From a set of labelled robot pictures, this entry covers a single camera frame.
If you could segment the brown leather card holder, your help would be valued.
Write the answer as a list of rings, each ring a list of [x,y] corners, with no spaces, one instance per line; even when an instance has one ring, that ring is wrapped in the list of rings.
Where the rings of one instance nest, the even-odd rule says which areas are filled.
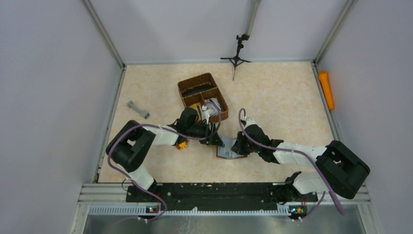
[[[217,148],[216,157],[223,159],[239,159],[247,157],[247,155],[240,155],[232,151],[232,146],[234,146],[236,139],[228,136],[220,136],[224,146],[219,146]]]

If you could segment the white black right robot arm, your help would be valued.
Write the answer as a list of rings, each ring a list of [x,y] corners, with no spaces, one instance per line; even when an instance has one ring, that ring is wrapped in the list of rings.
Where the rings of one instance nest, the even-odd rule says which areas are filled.
[[[269,163],[314,168],[314,172],[296,172],[286,180],[285,193],[292,201],[311,192],[328,192],[334,202],[339,197],[353,199],[371,172],[341,141],[332,140],[322,146],[293,144],[270,139],[257,124],[238,132],[231,150],[239,155],[257,153]]]

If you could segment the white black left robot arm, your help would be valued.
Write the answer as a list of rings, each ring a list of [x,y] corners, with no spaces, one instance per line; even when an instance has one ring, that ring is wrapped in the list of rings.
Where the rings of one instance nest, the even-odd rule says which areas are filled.
[[[199,121],[197,111],[192,108],[185,108],[173,124],[164,126],[130,120],[106,147],[108,164],[116,163],[116,168],[139,186],[138,196],[148,202],[156,196],[155,179],[143,164],[149,149],[155,145],[183,149],[190,139],[204,145],[224,146],[218,126]]]

